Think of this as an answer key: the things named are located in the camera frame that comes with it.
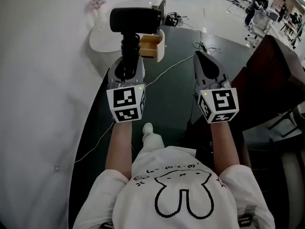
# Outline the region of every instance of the desk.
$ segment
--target desk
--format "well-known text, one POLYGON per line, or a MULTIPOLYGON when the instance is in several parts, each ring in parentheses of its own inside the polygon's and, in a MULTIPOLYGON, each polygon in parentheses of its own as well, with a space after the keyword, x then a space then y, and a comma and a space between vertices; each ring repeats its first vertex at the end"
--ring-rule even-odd
POLYGON ((273 8, 267 8, 267 11, 268 11, 269 13, 276 13, 276 14, 279 13, 276 9, 273 9, 273 8))
POLYGON ((281 10, 280 10, 278 7, 276 7, 276 6, 274 6, 274 5, 272 5, 271 8, 272 8, 272 7, 274 7, 274 10, 275 10, 276 12, 280 13, 281 10))
POLYGON ((287 30, 284 32, 285 35, 287 35, 290 30, 292 31, 292 33, 297 33, 294 27, 286 20, 284 20, 284 26, 281 28, 281 30, 284 29, 285 27, 287 27, 287 30))

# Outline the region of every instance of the small wooden box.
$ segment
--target small wooden box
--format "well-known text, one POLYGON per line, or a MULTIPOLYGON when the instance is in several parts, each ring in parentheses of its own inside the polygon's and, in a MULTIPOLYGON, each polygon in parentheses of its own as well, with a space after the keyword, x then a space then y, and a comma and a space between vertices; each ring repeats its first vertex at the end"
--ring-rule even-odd
POLYGON ((143 35, 140 40, 140 55, 156 58, 160 62, 164 57, 165 35, 160 30, 160 35, 143 35))

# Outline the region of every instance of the white round table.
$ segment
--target white round table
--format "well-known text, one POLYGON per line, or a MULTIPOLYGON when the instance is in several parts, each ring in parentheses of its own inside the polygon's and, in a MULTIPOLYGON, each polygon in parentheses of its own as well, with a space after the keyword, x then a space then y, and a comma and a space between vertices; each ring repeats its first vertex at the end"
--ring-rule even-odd
MULTIPOLYGON (((114 6, 114 8, 142 7, 151 8, 157 0, 128 0, 114 6)), ((111 10, 103 18, 104 23, 97 22, 91 31, 89 44, 97 52, 117 52, 121 50, 120 33, 112 32, 109 24, 111 10)))

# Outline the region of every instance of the white cable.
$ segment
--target white cable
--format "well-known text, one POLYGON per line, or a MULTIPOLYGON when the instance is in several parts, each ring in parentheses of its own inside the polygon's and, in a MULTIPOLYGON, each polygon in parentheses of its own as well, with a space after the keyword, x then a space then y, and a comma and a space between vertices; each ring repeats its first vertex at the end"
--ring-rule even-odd
POLYGON ((205 48, 211 55, 213 55, 214 52, 218 52, 218 53, 222 53, 223 51, 220 48, 217 48, 215 45, 210 45, 210 46, 206 46, 204 43, 204 36, 206 33, 203 33, 202 36, 202 31, 198 30, 200 32, 200 42, 194 42, 193 46, 195 48, 197 48, 199 51, 203 51, 203 49, 205 48))
MULTIPOLYGON (((188 57, 187 59, 181 60, 180 62, 178 62, 177 64, 174 64, 173 66, 169 67, 166 71, 164 71, 162 74, 160 74, 153 82, 149 83, 146 87, 148 87, 149 85, 153 84, 154 82, 156 82, 156 80, 158 80, 160 78, 161 75, 163 75, 164 73, 166 73, 168 70, 170 70, 171 68, 173 68, 174 66, 182 63, 183 61, 186 61, 190 58, 192 58, 193 56, 188 57)), ((110 130, 110 128, 113 126, 114 122, 111 124, 111 126, 107 129, 107 131, 100 137, 99 141, 97 142, 97 144, 95 145, 95 147, 93 149, 91 149, 88 153, 86 153, 81 159, 75 161, 74 163, 77 163, 79 161, 82 161, 82 159, 84 159, 91 151, 93 151, 94 149, 96 149, 97 145, 100 143, 100 140, 106 135, 106 133, 110 130)))
POLYGON ((184 61, 186 61, 186 60, 188 60, 188 59, 190 59, 190 58, 193 58, 193 56, 190 56, 190 57, 188 57, 188 58, 186 58, 186 59, 181 60, 181 61, 178 62, 177 64, 172 65, 172 66, 169 67, 166 71, 164 71, 163 73, 161 73, 153 82, 149 83, 146 87, 148 87, 149 85, 155 83, 156 80, 158 80, 158 79, 161 77, 161 75, 163 75, 164 73, 168 72, 168 71, 169 71, 171 68, 173 68, 174 66, 176 66, 176 65, 178 65, 178 64, 180 64, 180 63, 182 63, 182 62, 184 62, 184 61))
POLYGON ((110 130, 110 128, 113 126, 113 124, 114 124, 114 122, 113 122, 113 123, 111 124, 111 126, 107 129, 107 131, 100 137, 100 139, 99 139, 99 141, 97 142, 97 144, 95 145, 95 147, 94 147, 93 149, 91 149, 88 153, 86 153, 86 154, 84 155, 83 158, 85 158, 91 151, 93 151, 94 149, 96 149, 97 145, 100 143, 100 140, 101 140, 101 139, 105 136, 105 134, 110 130))

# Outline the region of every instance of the white t-shirt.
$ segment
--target white t-shirt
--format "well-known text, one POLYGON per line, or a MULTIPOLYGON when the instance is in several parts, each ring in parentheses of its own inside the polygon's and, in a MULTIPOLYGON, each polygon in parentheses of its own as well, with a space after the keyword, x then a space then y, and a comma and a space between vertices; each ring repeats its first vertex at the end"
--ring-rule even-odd
POLYGON ((95 180, 74 229, 275 228, 250 168, 219 177, 181 148, 141 153, 130 181, 116 170, 95 180))

